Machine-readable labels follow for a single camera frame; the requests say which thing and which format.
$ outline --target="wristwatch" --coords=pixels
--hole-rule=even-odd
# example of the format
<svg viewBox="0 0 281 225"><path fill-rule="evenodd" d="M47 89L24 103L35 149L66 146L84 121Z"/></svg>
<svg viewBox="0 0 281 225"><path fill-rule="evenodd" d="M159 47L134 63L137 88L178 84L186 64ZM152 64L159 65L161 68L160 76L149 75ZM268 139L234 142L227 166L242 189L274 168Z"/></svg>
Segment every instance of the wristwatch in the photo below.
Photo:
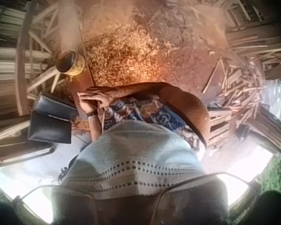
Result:
<svg viewBox="0 0 281 225"><path fill-rule="evenodd" d="M97 116L98 115L98 112L97 111L94 111L94 112L88 112L87 114L87 117L91 117L91 116Z"/></svg>

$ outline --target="dirt ground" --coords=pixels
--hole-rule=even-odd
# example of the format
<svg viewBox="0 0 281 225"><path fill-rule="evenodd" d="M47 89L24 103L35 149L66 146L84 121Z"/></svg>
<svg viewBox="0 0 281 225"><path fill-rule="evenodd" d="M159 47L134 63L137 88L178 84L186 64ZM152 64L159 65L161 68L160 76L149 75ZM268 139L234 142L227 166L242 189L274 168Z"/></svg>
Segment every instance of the dirt ground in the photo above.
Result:
<svg viewBox="0 0 281 225"><path fill-rule="evenodd" d="M209 56L206 44L196 38L185 6L168 9L159 0L81 0L79 5L96 85L166 81L204 101L220 91L223 73L218 71L206 94L201 93L219 55ZM132 38L135 44L128 41ZM119 49L121 56L113 54Z"/></svg>

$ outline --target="green grass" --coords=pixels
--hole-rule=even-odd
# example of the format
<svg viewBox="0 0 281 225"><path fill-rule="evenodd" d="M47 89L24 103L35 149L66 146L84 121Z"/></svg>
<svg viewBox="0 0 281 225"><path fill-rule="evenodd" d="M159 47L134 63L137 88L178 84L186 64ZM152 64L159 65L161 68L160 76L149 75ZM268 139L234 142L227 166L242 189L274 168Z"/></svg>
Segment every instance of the green grass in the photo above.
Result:
<svg viewBox="0 0 281 225"><path fill-rule="evenodd" d="M275 190L281 193L281 160L273 158L260 175L261 193Z"/></svg>

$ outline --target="person's hand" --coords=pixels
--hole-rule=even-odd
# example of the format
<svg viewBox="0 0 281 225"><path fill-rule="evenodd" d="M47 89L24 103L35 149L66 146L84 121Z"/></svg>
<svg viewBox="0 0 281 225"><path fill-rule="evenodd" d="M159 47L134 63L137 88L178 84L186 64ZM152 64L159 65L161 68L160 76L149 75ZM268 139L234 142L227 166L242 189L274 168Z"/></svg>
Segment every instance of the person's hand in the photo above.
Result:
<svg viewBox="0 0 281 225"><path fill-rule="evenodd" d="M91 113L97 110L97 107L93 103L91 103L90 100L81 99L79 94L78 96L79 96L80 106L85 111L85 113Z"/></svg>
<svg viewBox="0 0 281 225"><path fill-rule="evenodd" d="M115 88L109 87L91 87L86 91L78 93L80 100L96 100L100 101L100 108L107 107L116 99Z"/></svg>

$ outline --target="eyeglass frame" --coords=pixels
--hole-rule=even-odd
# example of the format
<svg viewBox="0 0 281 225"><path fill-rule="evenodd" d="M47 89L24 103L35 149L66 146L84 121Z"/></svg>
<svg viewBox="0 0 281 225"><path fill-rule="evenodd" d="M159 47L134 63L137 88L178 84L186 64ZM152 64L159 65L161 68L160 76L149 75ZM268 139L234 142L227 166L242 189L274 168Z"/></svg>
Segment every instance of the eyeglass frame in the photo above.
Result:
<svg viewBox="0 0 281 225"><path fill-rule="evenodd" d="M252 182L247 182L231 173L228 173L228 172L215 172L215 173L211 173L211 174L206 174L206 175L203 175L203 176L199 176L199 177L195 177L195 178L191 178L191 179L188 179L188 180L184 180L180 183L177 183L177 184L174 184L170 187L166 187L164 190L162 190L160 193L156 194L158 195L158 198L156 200L156 204L155 204L155 207L154 207L154 210L152 212L152 216L151 216L151 220L150 220L150 224L149 225L154 225L154 220L155 220L155 216L156 216L156 212L157 212L157 209L158 209L158 206L159 206L159 203L160 201L162 200L163 196L171 191L171 190L174 190L178 187L181 187L183 185L187 185L187 184L191 184L193 182L196 182L196 181L200 181L200 180L203 180L203 179L207 179L207 178L211 178L211 177L215 177L215 176L218 176L218 175L228 175L230 177L233 177L233 178L236 178L237 180L245 183L246 185L248 185L250 188L252 188L252 190L255 190L256 192L260 191L261 189L261 186L260 185L256 185L256 184L252 184ZM77 192L81 195L84 195L85 197L88 197L89 199L91 199L93 202L94 202L94 207L95 207L95 210L96 210L96 203L95 203L95 198L89 194L86 194L82 191L79 191L79 190L75 190L75 189L72 189L72 188L68 188L68 187L63 187L63 186L57 186L57 185L42 185L42 186L39 186L39 187L36 187L34 189L32 189L31 191L29 191L27 194L25 194L23 197L20 197L20 196L17 196L13 201L12 201L12 206L13 208L15 209L17 215L19 214L17 212L17 209L16 209L16 206L17 204L19 203L22 203L22 204L25 204L23 199L26 198L28 195L30 195L31 193L33 193L34 191L40 189L40 188L60 188L60 189L63 189L63 190L68 190L68 191L73 191L73 192ZM31 211L33 212L33 210L31 210L29 208L29 206L27 204L25 204L26 207ZM98 218L97 218L97 213L95 213L95 218L94 218L94 224L93 225L98 225Z"/></svg>

